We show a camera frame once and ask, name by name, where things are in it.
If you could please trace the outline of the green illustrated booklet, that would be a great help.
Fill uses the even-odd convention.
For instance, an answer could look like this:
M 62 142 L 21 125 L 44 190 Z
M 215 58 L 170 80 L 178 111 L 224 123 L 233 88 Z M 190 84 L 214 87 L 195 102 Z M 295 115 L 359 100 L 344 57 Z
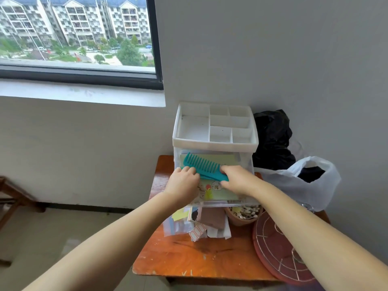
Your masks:
M 198 154 L 199 157 L 216 162 L 220 165 L 238 165 L 239 161 L 234 154 Z M 224 189 L 220 182 L 201 176 L 197 187 L 198 196 L 191 202 L 192 205 L 205 201 L 238 200 L 239 197 L 233 192 Z

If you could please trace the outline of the white folded paper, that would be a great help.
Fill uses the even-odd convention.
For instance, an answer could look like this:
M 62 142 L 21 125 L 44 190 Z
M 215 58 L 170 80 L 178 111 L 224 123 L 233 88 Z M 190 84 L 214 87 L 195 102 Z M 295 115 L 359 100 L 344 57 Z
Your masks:
M 229 220 L 227 215 L 224 218 L 224 228 L 216 229 L 210 226 L 206 226 L 207 236 L 209 238 L 217 238 L 217 239 L 229 239 L 231 238 L 231 231 L 229 226 Z

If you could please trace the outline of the person's right hand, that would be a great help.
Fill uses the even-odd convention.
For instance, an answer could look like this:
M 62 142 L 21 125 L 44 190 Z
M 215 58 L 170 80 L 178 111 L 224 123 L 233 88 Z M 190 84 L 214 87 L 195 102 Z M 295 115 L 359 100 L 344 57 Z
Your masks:
M 241 166 L 236 166 L 232 176 L 228 176 L 229 181 L 221 181 L 224 189 L 234 192 L 237 195 L 249 197 L 255 196 L 255 190 L 260 184 L 261 179 L 250 173 Z

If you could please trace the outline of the terracotta pot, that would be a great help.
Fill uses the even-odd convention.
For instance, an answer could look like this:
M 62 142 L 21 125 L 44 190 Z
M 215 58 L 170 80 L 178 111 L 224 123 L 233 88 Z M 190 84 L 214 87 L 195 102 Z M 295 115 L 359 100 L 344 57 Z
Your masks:
M 249 224 L 253 224 L 254 222 L 256 222 L 258 220 L 258 218 L 262 215 L 262 213 L 264 212 L 264 208 L 261 206 L 261 213 L 259 214 L 259 217 L 255 220 L 240 220 L 238 218 L 236 218 L 232 212 L 231 212 L 231 207 L 225 207 L 224 208 L 225 210 L 225 213 L 229 219 L 229 222 L 232 224 L 232 225 L 235 225 L 235 226 L 245 226 L 245 225 L 249 225 Z

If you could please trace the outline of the black plastic bag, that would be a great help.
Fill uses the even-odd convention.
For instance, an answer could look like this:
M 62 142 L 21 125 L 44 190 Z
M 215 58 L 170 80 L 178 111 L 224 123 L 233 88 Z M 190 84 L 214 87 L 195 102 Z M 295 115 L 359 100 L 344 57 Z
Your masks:
M 289 118 L 282 110 L 264 111 L 254 114 L 258 132 L 258 148 L 253 153 L 253 165 L 268 170 L 287 170 L 295 162 L 288 149 L 292 130 Z

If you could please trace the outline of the person's left forearm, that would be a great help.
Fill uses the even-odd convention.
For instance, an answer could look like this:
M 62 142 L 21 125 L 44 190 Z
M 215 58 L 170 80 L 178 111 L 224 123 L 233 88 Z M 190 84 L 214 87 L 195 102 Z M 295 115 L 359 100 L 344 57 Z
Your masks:
M 165 189 L 82 242 L 22 291 L 113 291 L 156 229 L 196 196 L 196 189 Z

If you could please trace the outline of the brown wooden chair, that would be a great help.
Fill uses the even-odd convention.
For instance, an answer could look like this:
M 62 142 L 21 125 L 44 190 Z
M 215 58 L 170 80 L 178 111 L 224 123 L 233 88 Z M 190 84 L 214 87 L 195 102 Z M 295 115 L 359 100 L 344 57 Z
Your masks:
M 43 213 L 46 208 L 5 176 L 0 176 L 0 231 L 19 207 L 29 207 Z

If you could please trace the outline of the white window sill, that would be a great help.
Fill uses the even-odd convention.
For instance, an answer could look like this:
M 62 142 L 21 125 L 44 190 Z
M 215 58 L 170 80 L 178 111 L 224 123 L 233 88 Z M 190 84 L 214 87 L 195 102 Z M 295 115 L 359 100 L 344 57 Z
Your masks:
M 0 79 L 0 97 L 166 107 L 164 91 L 140 88 Z

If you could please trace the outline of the teal plastic comb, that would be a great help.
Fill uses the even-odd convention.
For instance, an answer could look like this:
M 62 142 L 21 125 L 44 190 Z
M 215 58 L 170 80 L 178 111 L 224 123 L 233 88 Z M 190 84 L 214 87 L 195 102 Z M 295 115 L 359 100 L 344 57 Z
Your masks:
M 194 155 L 190 152 L 184 157 L 183 166 L 194 167 L 202 179 L 229 181 L 228 176 L 221 172 L 221 165 L 219 163 L 206 160 L 205 158 Z

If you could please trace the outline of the yellow sticky note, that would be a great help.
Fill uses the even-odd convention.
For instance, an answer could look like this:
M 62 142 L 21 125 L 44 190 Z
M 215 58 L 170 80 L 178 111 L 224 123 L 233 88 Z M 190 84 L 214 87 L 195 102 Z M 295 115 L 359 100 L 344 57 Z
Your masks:
M 188 215 L 190 213 L 190 209 L 191 209 L 190 207 L 184 207 L 184 208 L 181 208 L 181 209 L 175 211 L 172 214 L 172 220 L 173 221 L 187 220 Z

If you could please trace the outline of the white plastic bag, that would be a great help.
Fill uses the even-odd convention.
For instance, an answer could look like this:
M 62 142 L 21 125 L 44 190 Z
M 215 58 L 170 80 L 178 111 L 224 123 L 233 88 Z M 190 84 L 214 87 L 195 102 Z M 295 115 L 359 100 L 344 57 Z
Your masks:
M 298 178 L 302 168 L 313 166 L 319 166 L 326 172 L 311 183 Z M 341 181 L 336 166 L 317 156 L 308 156 L 298 160 L 287 170 L 273 171 L 263 168 L 254 168 L 254 170 L 261 175 L 264 181 L 274 185 L 293 200 L 310 205 L 315 211 L 327 208 Z

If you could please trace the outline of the white plastic drawer organizer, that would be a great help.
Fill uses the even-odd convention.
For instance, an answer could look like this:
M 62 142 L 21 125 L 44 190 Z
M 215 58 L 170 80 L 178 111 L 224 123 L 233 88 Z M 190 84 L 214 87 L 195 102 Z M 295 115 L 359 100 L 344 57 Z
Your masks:
M 255 173 L 252 156 L 259 141 L 249 106 L 182 102 L 172 142 L 175 168 L 183 168 L 189 153 L 220 165 L 240 165 Z

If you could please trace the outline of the person's left hand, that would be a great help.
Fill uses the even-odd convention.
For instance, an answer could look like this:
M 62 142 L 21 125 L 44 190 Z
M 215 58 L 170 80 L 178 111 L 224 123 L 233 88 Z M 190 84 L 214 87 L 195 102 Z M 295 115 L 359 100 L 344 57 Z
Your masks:
M 198 196 L 200 174 L 196 176 L 185 174 L 171 174 L 163 195 L 177 208 L 190 204 Z

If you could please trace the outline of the person's right forearm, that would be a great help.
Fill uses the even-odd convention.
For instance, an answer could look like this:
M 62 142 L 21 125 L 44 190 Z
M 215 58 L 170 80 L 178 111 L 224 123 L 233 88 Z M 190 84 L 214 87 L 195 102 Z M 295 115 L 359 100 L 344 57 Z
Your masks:
M 273 185 L 253 175 L 242 184 L 326 291 L 388 291 L 388 266 L 367 250 Z

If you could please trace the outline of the pile of white pebbles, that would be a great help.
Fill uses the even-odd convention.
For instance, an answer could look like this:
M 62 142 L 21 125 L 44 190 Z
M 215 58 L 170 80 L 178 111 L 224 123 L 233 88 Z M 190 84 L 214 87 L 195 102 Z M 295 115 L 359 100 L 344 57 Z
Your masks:
M 231 212 L 240 220 L 255 220 L 261 213 L 261 206 L 234 206 L 231 207 Z

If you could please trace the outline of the clear plastic drawer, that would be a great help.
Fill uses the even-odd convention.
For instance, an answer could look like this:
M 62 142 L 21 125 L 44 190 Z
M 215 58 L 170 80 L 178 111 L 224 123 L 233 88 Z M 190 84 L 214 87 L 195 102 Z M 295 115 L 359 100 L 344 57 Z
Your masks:
M 182 148 L 174 148 L 174 167 L 183 167 L 183 159 L 190 152 L 194 155 L 198 154 L 234 154 L 239 161 L 240 166 L 254 174 L 254 167 L 252 156 L 249 153 L 240 152 L 221 152 L 221 151 L 207 151 L 207 150 L 187 150 Z M 231 207 L 231 206 L 244 206 L 244 205 L 257 205 L 258 202 L 251 197 L 238 196 L 238 200 L 221 200 L 221 201 L 205 201 L 199 204 L 192 205 L 191 203 L 187 207 Z

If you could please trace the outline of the red bordered label sheet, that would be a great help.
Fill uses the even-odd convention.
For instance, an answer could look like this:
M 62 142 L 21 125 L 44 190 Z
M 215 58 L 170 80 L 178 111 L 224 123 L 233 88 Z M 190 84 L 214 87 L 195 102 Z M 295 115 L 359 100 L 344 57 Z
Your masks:
M 196 224 L 194 228 L 188 233 L 192 242 L 196 242 L 199 239 L 207 238 L 207 228 L 203 224 Z

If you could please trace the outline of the clear plastic sleeve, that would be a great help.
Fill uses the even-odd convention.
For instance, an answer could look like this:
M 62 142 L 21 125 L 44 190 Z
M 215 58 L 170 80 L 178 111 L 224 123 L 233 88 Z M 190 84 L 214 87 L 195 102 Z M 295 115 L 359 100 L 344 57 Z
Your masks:
M 164 236 L 187 234 L 194 228 L 194 222 L 187 220 L 173 221 L 172 215 L 163 221 Z

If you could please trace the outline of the orange wooden table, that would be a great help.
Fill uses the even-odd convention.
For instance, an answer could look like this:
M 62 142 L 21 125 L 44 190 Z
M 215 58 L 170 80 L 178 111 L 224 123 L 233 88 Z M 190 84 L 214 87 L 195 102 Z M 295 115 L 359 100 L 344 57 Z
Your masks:
M 136 275 L 176 284 L 263 288 L 284 283 L 259 260 L 253 243 L 253 224 L 230 225 L 231 238 L 202 238 L 188 234 L 164 236 L 162 225 L 133 264 Z

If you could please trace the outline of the black framed window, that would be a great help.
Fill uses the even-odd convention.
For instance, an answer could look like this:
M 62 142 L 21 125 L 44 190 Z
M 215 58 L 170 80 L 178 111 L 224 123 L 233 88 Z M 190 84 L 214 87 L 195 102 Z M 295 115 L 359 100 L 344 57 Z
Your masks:
M 0 0 L 0 79 L 163 90 L 155 0 Z

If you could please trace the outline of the black item in bag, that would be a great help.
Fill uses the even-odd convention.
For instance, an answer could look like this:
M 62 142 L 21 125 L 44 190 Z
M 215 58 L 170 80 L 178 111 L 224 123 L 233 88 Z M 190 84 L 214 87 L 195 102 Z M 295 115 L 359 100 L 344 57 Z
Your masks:
M 298 178 L 304 182 L 311 183 L 318 180 L 326 171 L 319 166 L 304 167 L 298 175 Z

